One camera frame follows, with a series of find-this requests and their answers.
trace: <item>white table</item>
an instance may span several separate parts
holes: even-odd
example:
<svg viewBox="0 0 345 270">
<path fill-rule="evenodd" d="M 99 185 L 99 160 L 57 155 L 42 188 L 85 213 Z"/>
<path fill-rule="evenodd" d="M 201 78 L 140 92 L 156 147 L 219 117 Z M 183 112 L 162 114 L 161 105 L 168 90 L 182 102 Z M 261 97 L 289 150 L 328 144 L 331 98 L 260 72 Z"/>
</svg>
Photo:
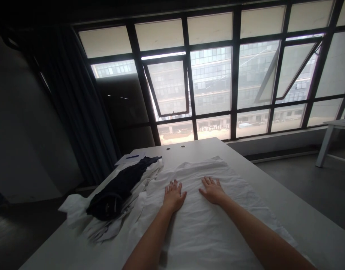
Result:
<svg viewBox="0 0 345 270">
<path fill-rule="evenodd" d="M 163 156 L 165 169 L 174 168 L 184 161 L 196 162 L 220 156 L 260 194 L 319 269 L 345 269 L 345 231 L 219 139 L 144 150 L 149 157 Z M 105 180 L 91 196 L 107 183 Z M 95 246 L 89 244 L 79 230 L 69 229 L 64 222 L 21 269 L 121 269 L 128 223 L 129 217 L 114 240 Z"/>
<path fill-rule="evenodd" d="M 337 157 L 337 156 L 327 153 L 330 147 L 331 137 L 332 137 L 334 128 L 345 129 L 345 119 L 327 121 L 327 122 L 324 122 L 324 124 L 328 124 L 328 127 L 325 133 L 324 140 L 322 141 L 318 159 L 316 160 L 316 164 L 315 164 L 315 166 L 319 168 L 322 168 L 324 166 L 326 156 L 345 162 L 345 159 L 343 159 L 342 157 Z"/>
</svg>

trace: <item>paper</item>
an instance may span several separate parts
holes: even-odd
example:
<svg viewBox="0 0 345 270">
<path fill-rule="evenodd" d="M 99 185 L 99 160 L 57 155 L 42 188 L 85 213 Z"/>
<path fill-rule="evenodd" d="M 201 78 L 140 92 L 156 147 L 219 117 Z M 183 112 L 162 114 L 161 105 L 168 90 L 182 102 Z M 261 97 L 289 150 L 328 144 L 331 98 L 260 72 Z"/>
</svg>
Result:
<svg viewBox="0 0 345 270">
<path fill-rule="evenodd" d="M 135 151 L 134 154 L 124 155 L 118 162 L 115 163 L 115 165 L 140 161 L 140 159 L 143 159 L 144 157 L 145 157 L 145 151 Z"/>
</svg>

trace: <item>hand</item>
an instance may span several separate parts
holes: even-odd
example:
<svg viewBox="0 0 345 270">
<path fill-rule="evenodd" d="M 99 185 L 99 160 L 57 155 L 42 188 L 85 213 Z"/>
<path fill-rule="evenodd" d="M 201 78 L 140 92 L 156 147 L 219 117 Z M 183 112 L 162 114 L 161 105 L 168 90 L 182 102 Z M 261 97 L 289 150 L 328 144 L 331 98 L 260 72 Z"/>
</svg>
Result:
<svg viewBox="0 0 345 270">
<path fill-rule="evenodd" d="M 170 185 L 165 187 L 164 203 L 162 205 L 163 209 L 171 211 L 171 213 L 176 212 L 183 205 L 186 198 L 186 191 L 181 195 L 181 188 L 183 184 L 177 185 L 176 179 L 174 182 L 170 182 Z"/>
<path fill-rule="evenodd" d="M 211 177 L 207 178 L 205 176 L 201 181 L 204 184 L 206 191 L 204 189 L 199 189 L 199 191 L 209 202 L 220 204 L 221 201 L 227 197 L 218 179 L 216 179 L 215 183 Z"/>
</svg>

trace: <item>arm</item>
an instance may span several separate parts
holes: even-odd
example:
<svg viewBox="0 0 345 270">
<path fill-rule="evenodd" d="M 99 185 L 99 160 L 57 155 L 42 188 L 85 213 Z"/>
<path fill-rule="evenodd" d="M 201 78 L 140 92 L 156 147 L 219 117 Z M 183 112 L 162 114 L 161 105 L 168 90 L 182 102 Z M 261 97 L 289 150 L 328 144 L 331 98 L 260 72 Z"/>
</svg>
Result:
<svg viewBox="0 0 345 270">
<path fill-rule="evenodd" d="M 123 270 L 157 269 L 161 247 L 168 229 L 171 216 L 179 210 L 186 198 L 186 192 L 181 195 L 182 184 L 170 182 L 165 187 L 164 203 L 145 234 L 126 261 Z"/>
<path fill-rule="evenodd" d="M 218 204 L 235 223 L 249 247 L 265 269 L 315 269 L 296 249 L 277 233 L 254 217 L 221 188 L 220 181 L 202 179 L 200 193 L 211 203 Z"/>
</svg>

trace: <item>wrinkled cloth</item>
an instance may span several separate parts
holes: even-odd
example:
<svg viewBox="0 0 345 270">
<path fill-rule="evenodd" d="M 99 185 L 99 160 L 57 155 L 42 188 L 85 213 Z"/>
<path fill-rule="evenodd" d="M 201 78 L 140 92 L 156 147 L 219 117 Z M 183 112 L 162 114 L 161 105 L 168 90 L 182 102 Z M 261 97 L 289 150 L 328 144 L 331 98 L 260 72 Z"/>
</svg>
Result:
<svg viewBox="0 0 345 270">
<path fill-rule="evenodd" d="M 263 269 L 226 213 L 199 193 L 204 176 L 219 179 L 230 198 L 299 250 L 296 241 L 251 186 L 220 157 L 215 157 L 196 163 L 184 162 L 176 169 L 160 172 L 149 183 L 140 218 L 129 232 L 125 260 L 159 211 L 165 186 L 176 179 L 183 184 L 182 192 L 187 191 L 187 197 L 170 222 L 159 269 Z"/>
<path fill-rule="evenodd" d="M 122 166 L 121 169 L 116 169 L 110 175 L 111 179 L 114 179 L 114 177 L 118 175 L 121 170 L 136 163 L 137 162 L 126 163 Z M 139 211 L 139 214 L 137 215 L 140 215 L 142 206 L 138 207 L 137 205 L 137 210 L 134 210 L 137 199 L 140 194 L 144 193 L 142 196 L 143 199 L 140 199 L 140 201 L 143 202 L 145 200 L 146 192 L 144 191 L 146 190 L 149 181 L 156 178 L 163 166 L 163 159 L 160 158 L 159 160 L 157 160 L 157 162 L 147 167 L 140 181 L 132 188 L 131 196 L 124 203 L 122 214 L 114 220 L 101 221 L 91 215 L 88 215 L 86 213 L 86 209 L 88 208 L 92 197 L 84 198 L 79 194 L 72 194 L 68 196 L 58 210 L 67 213 L 66 221 L 68 227 L 76 228 L 77 226 L 84 226 L 83 234 L 91 242 L 97 243 L 110 239 L 119 233 L 121 222 L 130 211 L 133 211 L 134 213 Z"/>
<path fill-rule="evenodd" d="M 137 164 L 123 169 L 92 198 L 86 213 L 101 221 L 117 218 L 125 201 L 131 196 L 131 189 L 140 181 L 147 167 L 156 163 L 160 158 L 144 157 Z"/>
</svg>

